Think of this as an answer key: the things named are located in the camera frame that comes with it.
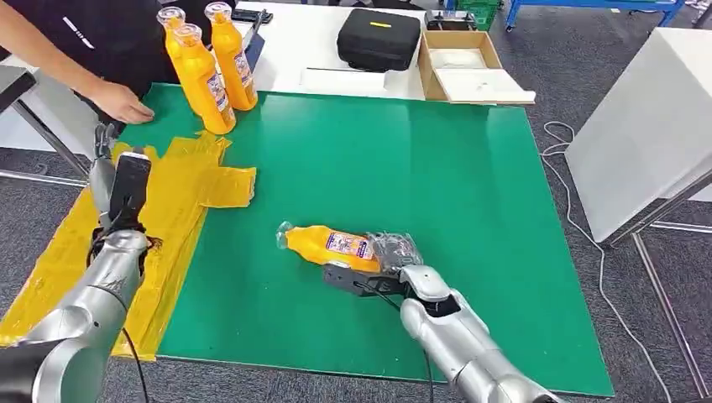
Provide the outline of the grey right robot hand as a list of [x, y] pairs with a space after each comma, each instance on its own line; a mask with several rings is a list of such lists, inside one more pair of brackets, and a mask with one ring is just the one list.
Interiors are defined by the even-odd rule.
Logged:
[[395, 275], [403, 267], [422, 265], [423, 258], [409, 233], [367, 233], [380, 272]]

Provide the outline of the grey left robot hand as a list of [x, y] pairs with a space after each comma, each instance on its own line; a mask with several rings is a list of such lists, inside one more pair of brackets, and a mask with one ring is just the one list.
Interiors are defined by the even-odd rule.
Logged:
[[116, 173], [112, 159], [112, 146], [117, 128], [114, 123], [99, 123], [94, 131], [94, 154], [88, 176], [92, 200], [99, 212], [99, 222], [105, 225], [108, 217], [113, 181]]

